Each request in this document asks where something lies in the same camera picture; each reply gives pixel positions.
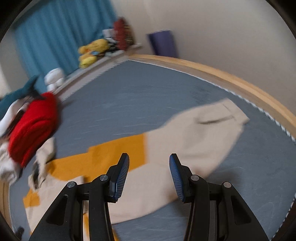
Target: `metal screw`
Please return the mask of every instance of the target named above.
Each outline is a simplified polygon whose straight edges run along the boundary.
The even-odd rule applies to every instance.
[[[224,182],[223,185],[226,188],[231,188],[231,183],[229,183],[229,182]]]
[[[107,175],[102,175],[102,176],[100,176],[100,180],[101,181],[106,181],[106,180],[108,180],[108,176]]]
[[[200,177],[198,175],[192,175],[191,176],[192,181],[198,181],[199,179],[200,179]]]
[[[72,188],[74,186],[75,186],[75,182],[73,182],[73,181],[67,183],[67,187],[69,187],[69,188]]]

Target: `wooden bed frame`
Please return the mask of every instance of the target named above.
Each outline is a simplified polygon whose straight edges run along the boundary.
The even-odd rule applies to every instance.
[[[271,95],[243,79],[203,64],[182,59],[140,54],[132,54],[129,59],[175,69],[227,88],[269,112],[292,136],[296,137],[296,116]],[[8,200],[9,185],[7,183],[0,182],[0,193],[2,193],[0,211],[11,227]]]

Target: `purple object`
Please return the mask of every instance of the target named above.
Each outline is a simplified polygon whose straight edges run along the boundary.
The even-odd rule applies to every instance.
[[[170,30],[148,34],[155,55],[178,58],[174,37]]]

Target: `dark red object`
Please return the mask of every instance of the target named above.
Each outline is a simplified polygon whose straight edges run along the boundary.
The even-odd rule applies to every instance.
[[[57,100],[51,93],[34,100],[15,126],[9,140],[11,158],[25,167],[58,126]]]
[[[128,45],[126,43],[126,32],[124,29],[125,21],[123,18],[118,19],[114,23],[115,40],[118,41],[117,48],[120,50],[126,50]]]

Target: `beige fabric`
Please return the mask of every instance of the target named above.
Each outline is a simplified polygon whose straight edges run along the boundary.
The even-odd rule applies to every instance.
[[[26,208],[27,219],[31,232],[34,231],[52,202],[70,181],[74,181],[77,184],[83,184],[84,178],[80,176],[65,182],[52,177],[50,174],[47,175],[45,181],[42,183],[37,192],[39,196],[39,205]]]
[[[47,176],[47,170],[46,170],[46,163],[50,161],[55,153],[55,144],[54,144],[54,137],[49,138],[37,151],[36,151],[36,160],[33,164],[35,163],[38,164],[38,169],[39,169],[39,175],[38,175],[38,181],[37,183],[34,183],[33,180],[33,173],[28,177],[28,185],[29,188],[33,192],[35,192],[37,189],[40,188],[41,184],[45,180]]]
[[[146,133],[147,164],[128,173],[122,197],[109,204],[112,223],[138,218],[177,198],[169,156],[207,177],[227,156],[248,117],[229,99],[191,108]]]

